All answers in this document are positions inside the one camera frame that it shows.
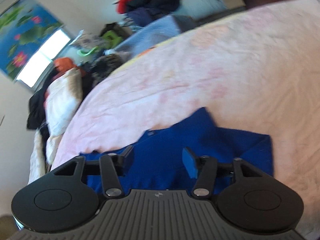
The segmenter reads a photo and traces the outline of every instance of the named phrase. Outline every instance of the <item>pink flower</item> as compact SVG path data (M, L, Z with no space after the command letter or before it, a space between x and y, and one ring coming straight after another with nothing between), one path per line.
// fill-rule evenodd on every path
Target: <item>pink flower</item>
M13 64L16 67L23 66L26 63L26 61L27 61L27 55L24 54L22 51L19 52L18 55L13 58Z
M41 22L41 18L39 16L34 16L31 18L31 20L35 23L35 24L39 24Z

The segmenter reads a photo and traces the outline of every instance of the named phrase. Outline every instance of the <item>pillow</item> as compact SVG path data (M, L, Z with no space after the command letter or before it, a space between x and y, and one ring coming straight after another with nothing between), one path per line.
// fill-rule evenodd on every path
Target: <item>pillow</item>
M45 175L45 159L43 154L42 136L36 130L33 152L30 158L30 175L28 184Z
M50 136L62 135L82 101L80 70L75 68L51 83L46 99L46 120Z
M71 46L74 46L78 49L86 49L91 50L95 47L99 47L101 49L110 49L111 44L110 41L106 41L105 39L93 35L91 33L87 33L84 30L79 32L78 37L74 39L73 42L70 43Z
M47 157L47 163L49 165L52 165L54 158L56 157L57 150L59 147L59 144L61 142L62 135L58 136L50 136L49 139L47 140L47 146L46 146L46 157Z

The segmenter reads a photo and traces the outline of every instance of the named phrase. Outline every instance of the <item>light blue cloth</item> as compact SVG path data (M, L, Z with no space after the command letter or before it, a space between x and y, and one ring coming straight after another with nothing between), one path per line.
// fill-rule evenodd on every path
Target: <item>light blue cloth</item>
M130 60L145 50L196 27L196 22L188 16L167 15L147 25L113 51L129 52L127 60Z

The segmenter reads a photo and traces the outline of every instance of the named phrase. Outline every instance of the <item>metal screw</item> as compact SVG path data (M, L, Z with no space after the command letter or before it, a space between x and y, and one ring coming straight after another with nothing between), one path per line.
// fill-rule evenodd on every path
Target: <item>metal screw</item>
M207 196L209 195L209 190L205 189L205 188L197 188L193 191L193 193L196 195L196 196L199 196L199 197L204 197L204 196Z
M118 188L110 188L106 191L106 194L109 197L119 197L121 195L122 191Z

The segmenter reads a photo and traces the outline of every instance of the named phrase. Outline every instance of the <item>black circular joint cover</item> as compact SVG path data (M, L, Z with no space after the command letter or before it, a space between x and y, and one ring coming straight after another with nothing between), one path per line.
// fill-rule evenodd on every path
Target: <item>black circular joint cover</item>
M258 233L293 229L303 213L300 196L270 176L232 184L218 195L217 207L235 226Z
M98 209L96 193L75 176L52 172L20 190L12 214L25 227L40 233L62 232L88 222Z

